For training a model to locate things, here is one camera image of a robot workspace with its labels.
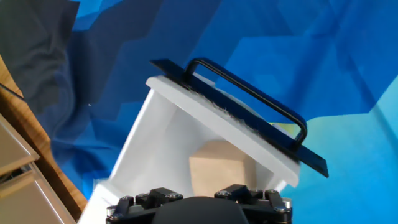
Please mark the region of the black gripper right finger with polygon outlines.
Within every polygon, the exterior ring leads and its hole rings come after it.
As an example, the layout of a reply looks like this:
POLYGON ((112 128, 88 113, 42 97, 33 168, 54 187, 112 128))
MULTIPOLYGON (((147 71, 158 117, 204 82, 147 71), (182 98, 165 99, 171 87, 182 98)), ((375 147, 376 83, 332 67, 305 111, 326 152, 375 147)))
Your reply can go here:
POLYGON ((217 191, 214 198, 238 204, 248 223, 292 224, 292 206, 288 207, 274 189, 249 190, 246 185, 233 184, 217 191))

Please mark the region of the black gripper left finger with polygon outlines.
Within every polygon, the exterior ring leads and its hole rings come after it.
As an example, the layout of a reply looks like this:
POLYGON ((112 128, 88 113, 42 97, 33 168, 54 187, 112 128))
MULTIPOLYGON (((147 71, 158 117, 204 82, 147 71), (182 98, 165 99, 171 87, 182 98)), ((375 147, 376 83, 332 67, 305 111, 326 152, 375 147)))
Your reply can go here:
POLYGON ((182 199, 182 194, 164 187, 135 197, 123 196, 107 208, 106 224, 151 224, 158 208, 182 199))

